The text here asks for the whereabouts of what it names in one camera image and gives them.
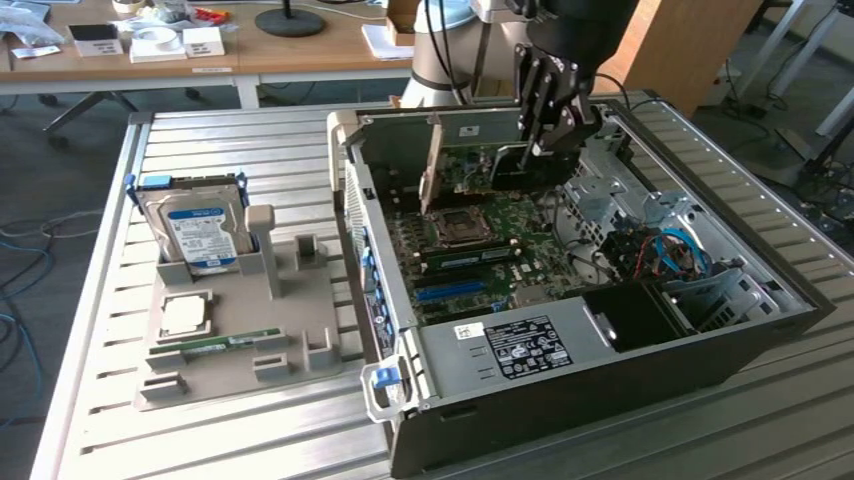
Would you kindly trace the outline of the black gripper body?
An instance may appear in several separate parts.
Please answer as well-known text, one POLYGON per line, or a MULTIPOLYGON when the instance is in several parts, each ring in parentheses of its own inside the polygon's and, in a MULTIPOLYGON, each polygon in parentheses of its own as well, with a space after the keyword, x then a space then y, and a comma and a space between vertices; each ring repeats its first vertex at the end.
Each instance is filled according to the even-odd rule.
POLYGON ((567 94, 588 93, 599 67, 621 42, 635 2, 627 0, 524 1, 532 56, 564 80, 567 94))

